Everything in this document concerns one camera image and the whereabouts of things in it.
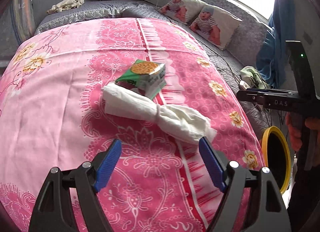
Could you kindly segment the person's right hand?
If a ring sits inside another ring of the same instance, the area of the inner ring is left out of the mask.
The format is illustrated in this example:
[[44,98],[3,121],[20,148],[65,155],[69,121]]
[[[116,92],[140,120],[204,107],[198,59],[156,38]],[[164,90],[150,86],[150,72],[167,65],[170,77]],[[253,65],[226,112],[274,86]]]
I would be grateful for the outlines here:
[[[286,115],[286,124],[289,130],[291,146],[295,152],[298,152],[302,146],[301,130],[293,126],[291,115],[289,113]],[[318,118],[307,118],[305,125],[310,130],[319,131],[320,121]]]

